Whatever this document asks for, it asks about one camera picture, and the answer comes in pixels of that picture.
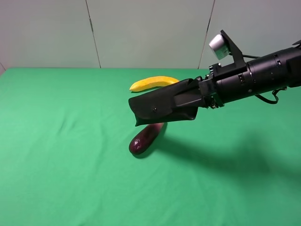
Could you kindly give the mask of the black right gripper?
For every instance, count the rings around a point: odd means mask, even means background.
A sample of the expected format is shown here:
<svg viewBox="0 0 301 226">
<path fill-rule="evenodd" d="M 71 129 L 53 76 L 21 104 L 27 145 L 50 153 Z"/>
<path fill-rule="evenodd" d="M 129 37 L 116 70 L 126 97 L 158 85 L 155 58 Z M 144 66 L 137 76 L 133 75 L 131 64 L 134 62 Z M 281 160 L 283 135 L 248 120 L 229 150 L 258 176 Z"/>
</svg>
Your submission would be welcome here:
<svg viewBox="0 0 301 226">
<path fill-rule="evenodd" d="M 217 109 L 224 107 L 218 93 L 215 72 L 221 67 L 220 63 L 209 67 L 209 73 L 202 79 L 185 80 L 185 85 L 174 95 L 174 105 L 177 108 L 203 107 Z"/>
</svg>

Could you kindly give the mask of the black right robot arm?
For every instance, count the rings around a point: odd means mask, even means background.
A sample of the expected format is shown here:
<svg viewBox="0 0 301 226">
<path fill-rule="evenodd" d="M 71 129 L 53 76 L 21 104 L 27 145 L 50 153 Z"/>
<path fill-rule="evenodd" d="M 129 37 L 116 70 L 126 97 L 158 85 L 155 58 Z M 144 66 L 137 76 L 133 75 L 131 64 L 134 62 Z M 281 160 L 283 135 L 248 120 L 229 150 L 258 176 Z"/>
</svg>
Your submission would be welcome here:
<svg viewBox="0 0 301 226">
<path fill-rule="evenodd" d="M 271 91 L 273 95 L 287 87 L 301 84 L 301 49 L 287 48 L 246 63 L 240 71 L 221 75 L 222 67 L 214 64 L 202 80 L 192 81 L 174 97 L 176 107 L 219 108 L 225 103 Z"/>
</svg>

